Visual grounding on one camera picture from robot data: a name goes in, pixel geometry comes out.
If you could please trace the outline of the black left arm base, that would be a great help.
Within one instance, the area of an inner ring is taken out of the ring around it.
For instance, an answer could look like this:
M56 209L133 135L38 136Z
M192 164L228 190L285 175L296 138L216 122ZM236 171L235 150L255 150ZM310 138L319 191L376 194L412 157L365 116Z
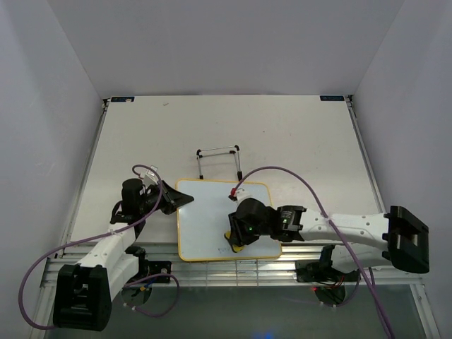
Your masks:
M158 274L170 274L172 269L171 261L140 261L140 270L127 281L127 284L131 284L142 278L154 275L154 278L144 280L139 284L125 287L121 290L121 298L126 304L130 304L132 307L138 307L144 305L149 299L153 291L153 287L157 285L167 284L171 278L167 276L159 276Z

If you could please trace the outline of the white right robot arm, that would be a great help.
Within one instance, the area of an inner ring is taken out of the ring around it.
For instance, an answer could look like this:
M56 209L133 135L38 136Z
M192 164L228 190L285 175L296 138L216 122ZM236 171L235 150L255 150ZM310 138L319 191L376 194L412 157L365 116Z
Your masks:
M274 209L246 197L228 219L225 239L235 253L262 236L279 242L333 241L319 260L319 272L327 280L359 266L392 265L409 273L429 272L429 228L402 206L391 206L387 213L326 217L302 206Z

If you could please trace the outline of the yellow bone-shaped eraser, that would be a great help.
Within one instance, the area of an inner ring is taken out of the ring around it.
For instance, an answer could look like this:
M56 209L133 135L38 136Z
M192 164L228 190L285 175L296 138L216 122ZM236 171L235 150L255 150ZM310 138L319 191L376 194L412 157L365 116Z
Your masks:
M244 245L240 242L236 234L233 233L232 231L228 231L225 233L225 239L227 240L233 253L239 253L244 249Z

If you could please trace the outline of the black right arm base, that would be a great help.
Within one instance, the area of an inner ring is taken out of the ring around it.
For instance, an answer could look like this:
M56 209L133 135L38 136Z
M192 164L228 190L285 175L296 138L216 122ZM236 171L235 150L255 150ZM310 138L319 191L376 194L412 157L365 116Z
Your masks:
M296 279L299 283L316 283L314 294L321 304L336 308L350 303L356 296L361 280L360 272L355 269L350 273L341 273L333 268L333 250L338 245L322 248L317 261L305 263L295 261Z

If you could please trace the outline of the yellow-framed whiteboard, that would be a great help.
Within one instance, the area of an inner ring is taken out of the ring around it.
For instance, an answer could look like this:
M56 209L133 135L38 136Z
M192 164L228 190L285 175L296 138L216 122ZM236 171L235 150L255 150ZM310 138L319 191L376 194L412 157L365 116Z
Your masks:
M228 196L236 182L180 179L176 190L194 200L177 210L178 253L186 262L275 259L282 254L280 242L261 237L234 253L225 239L230 231L228 215L237 205Z

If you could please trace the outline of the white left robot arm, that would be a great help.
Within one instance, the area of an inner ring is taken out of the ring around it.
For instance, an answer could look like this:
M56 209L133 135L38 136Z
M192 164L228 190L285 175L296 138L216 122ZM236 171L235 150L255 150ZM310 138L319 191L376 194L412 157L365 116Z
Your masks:
M113 207L109 236L101 239L77 263L62 266L56 281L53 324L57 328L103 331L112 302L123 287L145 292L153 283L174 279L167 261L146 259L135 241L149 213L171 215L194 201L193 196L152 179L127 179L121 200Z

